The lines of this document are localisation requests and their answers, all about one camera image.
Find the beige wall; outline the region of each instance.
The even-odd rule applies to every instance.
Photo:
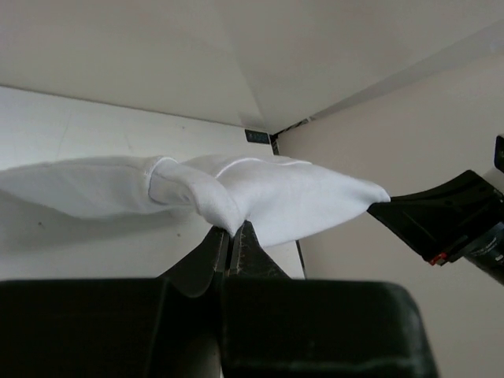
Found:
[[[485,173],[504,133],[504,56],[443,72],[281,135],[280,152],[387,188]],[[466,261],[431,267],[368,214],[302,241],[311,277],[390,280],[423,313],[444,377],[502,376],[504,287]]]

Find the white wall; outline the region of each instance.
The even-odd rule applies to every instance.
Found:
[[[278,132],[502,19],[502,0],[0,0],[0,84]]]
[[[99,155],[271,154],[224,124],[105,106],[0,87],[0,169]],[[159,213],[84,221],[0,194],[0,280],[156,276],[197,246],[209,230]],[[302,277],[294,243],[268,249]]]
[[[374,180],[391,195],[493,164],[504,56],[443,72],[281,135],[280,152]],[[431,267],[368,214],[302,241],[308,276],[390,280],[417,300],[445,378],[502,376],[504,287],[466,261]]]

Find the towel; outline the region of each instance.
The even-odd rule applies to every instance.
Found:
[[[288,157],[93,157],[0,172],[0,190],[79,218],[195,211],[263,247],[321,232],[388,202],[375,183]]]

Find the black plastic part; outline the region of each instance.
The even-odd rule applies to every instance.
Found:
[[[266,132],[255,132],[253,130],[245,130],[247,142],[269,144],[269,134]]]
[[[271,143],[271,149],[273,151],[273,155],[280,155],[280,151],[278,149],[278,134],[269,135],[269,142]]]
[[[504,172],[504,138],[501,135],[495,139],[494,166]]]
[[[226,280],[226,378],[435,378],[409,294],[389,283]]]
[[[504,285],[504,224],[502,222],[465,246],[461,254]]]
[[[368,212],[426,261],[456,261],[460,250],[502,218],[502,194],[473,171],[414,195],[373,204]]]
[[[185,296],[199,297],[208,290],[215,272],[226,269],[230,242],[227,232],[212,227],[196,248],[159,277],[169,278],[170,283]]]
[[[2,376],[437,377],[400,287],[286,277],[246,222],[158,278],[0,284]]]
[[[248,221],[236,232],[233,251],[236,253],[232,254],[229,276],[289,278],[261,248],[254,227]]]
[[[166,297],[164,280],[2,283],[2,376],[146,376]]]

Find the robot end effector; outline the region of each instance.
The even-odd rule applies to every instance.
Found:
[[[484,177],[465,171],[368,212],[431,265],[466,258],[504,284],[504,135],[495,142],[494,166]]]

